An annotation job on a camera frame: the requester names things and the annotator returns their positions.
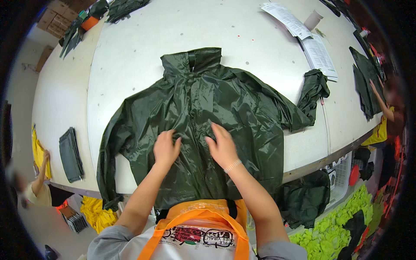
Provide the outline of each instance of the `silver bracelet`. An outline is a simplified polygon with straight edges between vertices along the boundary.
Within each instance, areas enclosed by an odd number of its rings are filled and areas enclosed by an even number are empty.
[[[228,167],[226,167],[225,169],[224,169],[224,172],[226,173],[226,174],[228,174],[232,169],[234,169],[235,167],[237,167],[238,165],[240,165],[241,164],[241,160],[240,159],[238,159],[238,160],[236,160],[235,162],[233,162],[232,164],[230,164]]]

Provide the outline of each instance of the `gray shirt sleeve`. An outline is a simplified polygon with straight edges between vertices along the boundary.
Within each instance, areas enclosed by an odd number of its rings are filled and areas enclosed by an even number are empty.
[[[88,260],[119,260],[119,253],[134,238],[126,227],[115,225],[105,228],[88,247]]]
[[[257,254],[262,260],[307,260],[307,252],[300,245],[274,241],[257,248]]]

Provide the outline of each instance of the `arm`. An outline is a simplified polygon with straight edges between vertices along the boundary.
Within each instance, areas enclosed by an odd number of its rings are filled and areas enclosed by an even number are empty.
[[[40,189],[42,189],[43,181],[45,180],[46,164],[48,163],[48,161],[49,161],[49,152],[48,150],[45,150],[43,154],[43,162],[42,162],[42,166],[40,167],[39,176],[34,182],[32,182],[32,186],[31,186],[32,192],[36,197],[39,194]]]
[[[371,85],[371,88],[373,89],[374,94],[377,97],[377,101],[378,101],[378,103],[379,103],[379,105],[381,107],[381,110],[383,111],[383,115],[388,120],[394,122],[394,114],[393,114],[393,112],[387,108],[386,104],[384,103],[383,99],[381,99],[381,96],[378,93],[378,91],[376,90],[376,86],[374,86],[374,83],[373,83],[373,81],[371,79],[370,79],[370,85]]]
[[[164,131],[158,136],[153,148],[155,164],[136,188],[115,224],[128,228],[134,236],[140,235],[146,226],[160,185],[181,151],[180,137],[173,146],[174,132],[175,130]]]
[[[212,123],[212,130],[217,142],[206,137],[212,158],[223,168],[227,168],[236,160],[238,155],[230,133],[223,127]],[[269,193],[249,174],[242,164],[228,172],[229,177],[237,186],[250,211],[256,225],[257,247],[271,241],[287,241],[279,208]]]

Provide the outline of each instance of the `raincoat collar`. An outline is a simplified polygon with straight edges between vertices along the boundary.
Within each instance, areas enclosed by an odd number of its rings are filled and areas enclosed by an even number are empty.
[[[177,75],[187,72],[203,73],[215,71],[220,67],[221,48],[203,48],[189,52],[168,54],[161,57],[165,68],[163,75]]]

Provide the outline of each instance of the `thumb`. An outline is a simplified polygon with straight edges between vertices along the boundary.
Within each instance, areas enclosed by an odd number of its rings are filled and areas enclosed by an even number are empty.
[[[175,153],[179,156],[181,152],[182,137],[179,137],[175,142]]]
[[[205,136],[205,141],[207,142],[210,154],[215,155],[217,152],[217,144],[215,141],[208,136]]]

